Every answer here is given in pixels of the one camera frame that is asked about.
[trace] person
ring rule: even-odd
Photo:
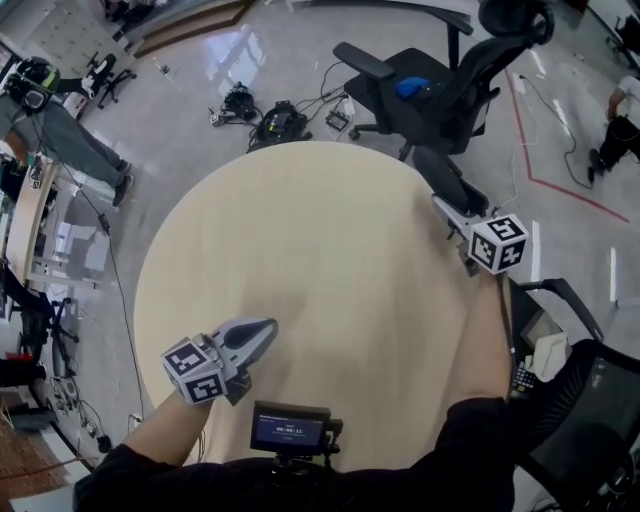
[[[505,305],[511,301],[504,279],[502,291],[498,278],[481,272],[447,386],[446,422],[435,449],[410,468],[336,473],[315,490],[295,492],[265,484],[269,459],[182,467],[211,402],[187,405],[176,392],[77,482],[74,510],[510,511],[515,466],[505,398],[511,359],[499,293]]]
[[[618,115],[618,107],[627,100],[628,114]],[[632,76],[622,79],[609,98],[607,110],[609,126],[600,150],[591,150],[590,157],[596,170],[611,171],[614,165],[631,150],[640,158],[640,80]]]
[[[40,60],[27,59],[33,61],[33,66],[43,65]],[[42,153],[106,182],[115,191],[113,206],[121,205],[134,183],[130,174],[131,164],[91,135],[54,99],[49,100],[40,112],[28,114],[6,92],[12,80],[21,80],[16,75],[9,75],[5,91],[0,93],[0,140],[7,143],[23,167],[28,166],[29,154]]]

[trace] shoe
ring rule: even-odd
[[[120,163],[118,164],[118,167],[116,167],[116,171],[121,172],[122,174],[129,174],[131,171],[131,162],[120,159]]]
[[[131,190],[134,181],[134,177],[127,174],[122,180],[122,183],[116,187],[116,195],[113,198],[113,203],[111,203],[114,208],[117,208],[122,204],[125,197],[127,197],[129,190]]]
[[[607,168],[605,167],[604,162],[600,158],[600,154],[598,153],[597,149],[592,149],[591,151],[589,151],[589,160],[591,160],[591,165],[593,167],[593,170],[597,172],[600,176],[602,176],[602,174]]]

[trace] wall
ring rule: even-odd
[[[590,0],[589,8],[613,30],[617,17],[624,20],[633,9],[627,0]]]

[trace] floor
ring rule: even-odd
[[[587,152],[603,138],[607,98],[627,71],[606,48],[606,32],[592,14],[579,18],[564,4],[555,7],[554,39],[526,52],[496,77],[493,85],[501,94],[491,104],[487,133],[454,159],[493,204],[506,203],[503,211],[517,213],[537,234],[534,249],[514,277],[566,278],[600,322],[607,342],[640,357],[640,345],[634,343],[635,311],[616,310],[611,302],[612,297],[640,295],[640,272],[633,268],[640,257],[640,167],[626,157],[615,172],[597,179],[593,190],[575,183],[563,160],[572,148],[568,130],[529,82],[524,94],[512,85],[514,73],[526,76],[566,120],[577,142],[567,158],[576,179],[587,183]],[[378,37],[381,32],[393,36]],[[55,247],[50,243],[47,250],[68,261],[70,276],[98,279],[101,285],[96,291],[54,286],[50,293],[68,293],[78,300],[67,315],[81,338],[74,355],[77,381],[114,443],[127,434],[127,416],[141,412],[117,279],[131,323],[140,269],[163,220],[202,178],[246,151],[249,128],[212,127],[208,107],[216,110],[236,81],[250,87],[263,111],[277,100],[318,96],[323,73],[336,60],[332,48],[345,37],[383,58],[415,46],[447,61],[446,27],[428,15],[355,3],[300,6],[291,14],[284,2],[259,4],[242,26],[139,60],[138,79],[123,88],[120,102],[85,117],[90,131],[133,162],[136,186],[133,197],[116,212],[108,194],[90,194],[109,215],[117,275],[109,240],[98,229],[95,214],[76,187],[66,187],[71,194],[59,205],[59,222],[52,227]],[[463,51],[474,42],[463,37]],[[159,71],[163,65],[170,68],[168,75]],[[350,76],[346,66],[337,66],[328,75],[327,87]],[[319,114],[310,124],[314,139],[335,139],[323,117]],[[371,120],[372,115],[356,105],[356,122]],[[341,141],[349,143],[346,136]],[[357,144],[395,156],[402,142],[395,136],[363,134]],[[564,304],[542,294],[537,298],[570,339],[584,337]],[[180,297],[166,300],[179,303]],[[149,413],[144,390],[143,400]],[[77,416],[63,418],[61,426],[71,439],[81,437],[83,453],[96,454],[95,442],[80,432]],[[543,496],[522,472],[516,474],[516,488],[516,510],[530,509]]]

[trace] desk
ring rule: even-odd
[[[296,142],[250,153],[196,185],[147,253],[134,334],[154,405],[173,390],[160,354],[225,320],[280,332],[234,408],[214,403],[209,461],[249,449],[256,399],[331,408],[342,470],[399,468],[433,446],[476,283],[446,242],[432,191],[370,149]]]
[[[5,255],[9,260],[11,270],[22,284],[27,281],[41,281],[95,288],[94,282],[72,281],[32,272],[33,251],[40,231],[40,220],[56,170],[57,164],[43,159],[42,183],[38,189],[31,188],[29,177],[25,177],[13,211]]]

